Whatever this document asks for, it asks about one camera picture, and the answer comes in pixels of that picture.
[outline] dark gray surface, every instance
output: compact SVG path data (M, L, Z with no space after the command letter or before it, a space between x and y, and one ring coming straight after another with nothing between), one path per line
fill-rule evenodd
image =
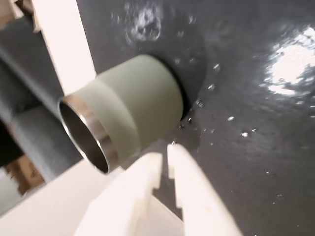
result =
M0 119L9 124L13 117L40 103L32 92L0 61Z
M152 54L202 100L146 151L184 144L244 235L315 235L314 1L77 2L97 73ZM156 195L176 212L166 175Z
M0 30L0 58L59 118L57 101L63 90L41 34L33 33L26 17L9 22Z
M17 143L46 182L82 159L61 123L43 106L16 116L11 129Z

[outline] water splash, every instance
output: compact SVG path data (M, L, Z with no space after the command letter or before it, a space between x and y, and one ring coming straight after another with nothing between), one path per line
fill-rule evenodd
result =
M184 36L184 31L178 31L177 37L182 38Z
M283 200L284 199L284 195L282 193L276 193L276 198L278 200Z
M176 58L175 60L174 60L174 62L175 62L175 64L179 64L180 62L181 62L181 59L180 58Z
M221 71L221 66L220 64L215 64L214 67L213 67L213 70L216 72L216 73L219 73Z
M201 99L197 99L196 101L196 105L200 108L203 108L204 107L204 104L203 104L203 101Z
M184 124L183 124L183 123L180 123L180 124L179 124L179 128L180 128L180 129L185 129Z
M214 84L211 84L210 86L208 86L208 90L209 91L213 91L215 89L215 85Z
M196 17L195 16L192 16L192 15L189 15L188 16L188 24L195 24L196 23Z
M243 137L248 137L248 136L249 136L248 132L242 132L241 135L242 135Z
M125 5L128 14L129 9L130 6ZM160 37L162 29L162 9L155 4L148 4L135 15L132 26L126 31L127 43L132 44L135 40L156 41Z

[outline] water droplet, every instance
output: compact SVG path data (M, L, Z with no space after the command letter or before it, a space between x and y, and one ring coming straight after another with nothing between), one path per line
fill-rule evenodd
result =
M215 66L213 67L213 70L216 72L216 73L219 73L221 71L221 66L220 64L215 64Z
M200 107L200 108L203 108L203 106L204 106L204 104L203 104L203 102L202 102L201 99L198 99L198 100L196 101L196 105L197 105L198 107Z
M177 32L177 37L183 37L184 36L184 31L178 31Z
M283 200L284 199L284 195L282 193L276 193L276 198L278 200Z
M196 59L195 58L191 58L190 60L189 60L189 63L190 64L193 64L193 63L195 63L196 62Z
M195 16L188 16L188 24L194 24L196 23L196 17Z
M208 86L208 90L209 91L213 91L215 89L215 85L214 84L211 84L210 86Z
M130 3L129 2L125 3L124 9L125 9L125 11L129 11L129 9L130 9Z
M179 128L180 128L180 129L185 129L184 124L183 124L183 123L180 123L180 124L179 124Z
M248 134L248 132L242 132L241 135L242 135L243 137L248 137L249 134Z
M176 58L174 61L175 61L175 64L179 64L181 62L181 59L180 58Z

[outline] white plastic tool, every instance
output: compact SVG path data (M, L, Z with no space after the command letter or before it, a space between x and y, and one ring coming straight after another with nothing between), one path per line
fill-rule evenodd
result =
M162 170L162 155L148 153L90 203L75 235L241 236L233 217L189 152L179 144L169 145L167 152L169 177L175 179L176 203L183 209L185 233L178 224L169 230L172 225L168 224L171 218L167 214L176 217L171 212L155 217L153 223L158 227L147 220L152 219L147 209L152 207L152 190L159 188Z
M185 236L241 236L232 215L190 153L167 147L169 177L175 179L176 205L183 209Z

